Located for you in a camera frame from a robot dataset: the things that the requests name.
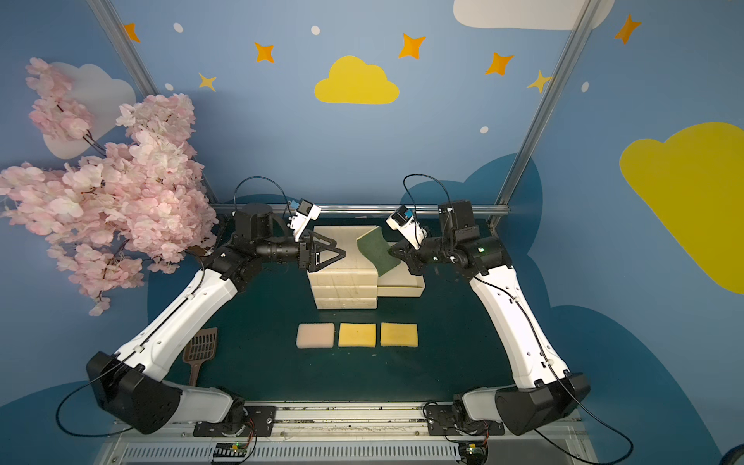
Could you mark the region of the cream drawer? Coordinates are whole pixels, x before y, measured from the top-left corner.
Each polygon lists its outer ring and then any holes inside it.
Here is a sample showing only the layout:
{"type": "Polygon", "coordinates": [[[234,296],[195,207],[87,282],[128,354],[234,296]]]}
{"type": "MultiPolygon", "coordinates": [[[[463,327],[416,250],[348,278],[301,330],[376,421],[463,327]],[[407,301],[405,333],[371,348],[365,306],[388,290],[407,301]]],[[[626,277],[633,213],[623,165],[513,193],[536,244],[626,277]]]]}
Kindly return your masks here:
{"type": "Polygon", "coordinates": [[[424,289],[424,277],[412,275],[403,262],[378,277],[379,298],[419,298],[424,289]]]}

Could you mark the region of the green scouring sponge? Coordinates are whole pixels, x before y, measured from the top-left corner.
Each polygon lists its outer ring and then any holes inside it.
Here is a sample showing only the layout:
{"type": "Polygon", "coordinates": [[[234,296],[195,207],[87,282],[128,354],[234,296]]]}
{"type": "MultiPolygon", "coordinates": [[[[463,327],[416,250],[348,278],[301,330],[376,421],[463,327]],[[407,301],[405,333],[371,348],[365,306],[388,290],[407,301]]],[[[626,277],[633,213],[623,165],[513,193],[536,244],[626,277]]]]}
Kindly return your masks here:
{"type": "Polygon", "coordinates": [[[379,277],[387,274],[401,264],[401,261],[389,253],[391,246],[385,241],[382,229],[374,227],[357,240],[358,250],[366,260],[374,265],[379,277]]]}

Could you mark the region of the cream drawer cabinet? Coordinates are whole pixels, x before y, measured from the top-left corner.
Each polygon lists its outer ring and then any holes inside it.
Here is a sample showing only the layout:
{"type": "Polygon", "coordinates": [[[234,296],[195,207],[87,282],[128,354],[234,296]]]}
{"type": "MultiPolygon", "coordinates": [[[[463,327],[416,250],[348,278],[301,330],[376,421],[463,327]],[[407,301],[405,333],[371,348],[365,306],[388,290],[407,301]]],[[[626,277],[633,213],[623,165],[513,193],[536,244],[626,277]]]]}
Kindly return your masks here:
{"type": "Polygon", "coordinates": [[[334,239],[344,259],[308,273],[319,310],[374,310],[378,304],[378,271],[358,249],[357,241],[376,226],[317,226],[314,232],[334,239]]]}

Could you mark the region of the pink white sponge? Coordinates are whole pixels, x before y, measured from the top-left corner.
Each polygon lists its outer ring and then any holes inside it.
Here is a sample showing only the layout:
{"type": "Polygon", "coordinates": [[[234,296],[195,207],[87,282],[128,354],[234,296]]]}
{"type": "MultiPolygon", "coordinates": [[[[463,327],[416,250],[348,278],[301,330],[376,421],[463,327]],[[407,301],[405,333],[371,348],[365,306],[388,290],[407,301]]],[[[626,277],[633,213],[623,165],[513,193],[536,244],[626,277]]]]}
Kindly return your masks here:
{"type": "Polygon", "coordinates": [[[333,323],[300,324],[296,334],[296,348],[300,350],[332,348],[334,337],[333,323]]]}

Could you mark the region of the yellow sponge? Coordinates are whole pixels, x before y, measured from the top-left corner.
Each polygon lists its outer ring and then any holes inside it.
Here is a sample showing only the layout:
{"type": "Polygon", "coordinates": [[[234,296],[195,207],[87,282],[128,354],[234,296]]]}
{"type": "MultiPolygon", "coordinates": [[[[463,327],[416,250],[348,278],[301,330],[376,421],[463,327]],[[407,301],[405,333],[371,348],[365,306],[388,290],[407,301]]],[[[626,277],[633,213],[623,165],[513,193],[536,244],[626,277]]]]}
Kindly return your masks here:
{"type": "Polygon", "coordinates": [[[377,345],[377,325],[347,324],[339,327],[339,348],[375,348],[377,345]]]}
{"type": "Polygon", "coordinates": [[[416,324],[381,324],[380,344],[383,347],[417,348],[418,336],[416,324]]]}

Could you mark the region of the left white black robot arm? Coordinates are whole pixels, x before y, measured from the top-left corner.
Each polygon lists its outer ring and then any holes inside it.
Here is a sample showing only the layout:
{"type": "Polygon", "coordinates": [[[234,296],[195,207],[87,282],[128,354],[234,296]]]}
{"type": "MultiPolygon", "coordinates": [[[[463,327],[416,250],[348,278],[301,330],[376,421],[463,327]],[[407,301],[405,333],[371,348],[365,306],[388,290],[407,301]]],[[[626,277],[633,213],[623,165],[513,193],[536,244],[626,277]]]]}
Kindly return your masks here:
{"type": "Polygon", "coordinates": [[[203,325],[241,293],[265,263],[295,262],[315,272],[342,260],[335,240],[308,230],[319,205],[301,201],[287,224],[269,205],[250,203],[234,213],[236,230],[203,258],[203,267],[178,297],[114,354],[86,366],[98,406],[142,434],[174,422],[203,422],[238,436],[247,426],[244,401],[220,389],[173,384],[166,377],[203,325]]]}

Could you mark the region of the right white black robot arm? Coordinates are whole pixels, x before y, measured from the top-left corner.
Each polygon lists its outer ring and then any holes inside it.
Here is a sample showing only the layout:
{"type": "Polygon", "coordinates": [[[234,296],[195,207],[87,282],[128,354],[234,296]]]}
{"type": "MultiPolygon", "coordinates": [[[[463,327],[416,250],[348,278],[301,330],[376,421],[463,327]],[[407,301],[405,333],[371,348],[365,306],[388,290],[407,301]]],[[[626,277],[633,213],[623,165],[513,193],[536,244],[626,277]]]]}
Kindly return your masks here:
{"type": "Polygon", "coordinates": [[[522,292],[503,242],[482,236],[470,201],[438,207],[441,236],[430,236],[415,211],[401,205],[387,225],[403,237],[389,255],[412,275],[426,265],[453,265],[481,301],[504,346],[513,385],[464,393],[457,404],[470,422],[502,422],[522,435],[566,418],[591,391],[588,378],[571,372],[548,341],[522,292]]]}

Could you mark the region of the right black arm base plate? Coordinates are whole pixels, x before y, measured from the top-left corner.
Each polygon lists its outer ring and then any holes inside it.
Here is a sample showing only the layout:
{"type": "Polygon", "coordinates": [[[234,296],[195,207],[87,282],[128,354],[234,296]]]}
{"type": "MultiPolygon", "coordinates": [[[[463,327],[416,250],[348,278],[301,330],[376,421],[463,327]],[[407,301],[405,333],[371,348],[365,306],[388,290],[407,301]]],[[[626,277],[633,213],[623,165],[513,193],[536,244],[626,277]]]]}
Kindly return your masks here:
{"type": "Polygon", "coordinates": [[[503,436],[505,426],[497,420],[472,420],[459,404],[428,402],[422,414],[430,436],[503,436]]]}

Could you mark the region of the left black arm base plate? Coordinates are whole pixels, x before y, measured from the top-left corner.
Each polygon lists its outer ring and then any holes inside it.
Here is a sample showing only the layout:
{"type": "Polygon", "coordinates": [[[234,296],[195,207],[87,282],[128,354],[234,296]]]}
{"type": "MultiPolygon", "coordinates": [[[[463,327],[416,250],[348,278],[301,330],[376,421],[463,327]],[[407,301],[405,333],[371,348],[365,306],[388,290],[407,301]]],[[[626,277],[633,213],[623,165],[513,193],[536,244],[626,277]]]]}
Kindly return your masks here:
{"type": "Polygon", "coordinates": [[[273,430],[277,408],[269,405],[238,405],[220,422],[198,422],[194,437],[248,438],[269,437],[273,430]]]}

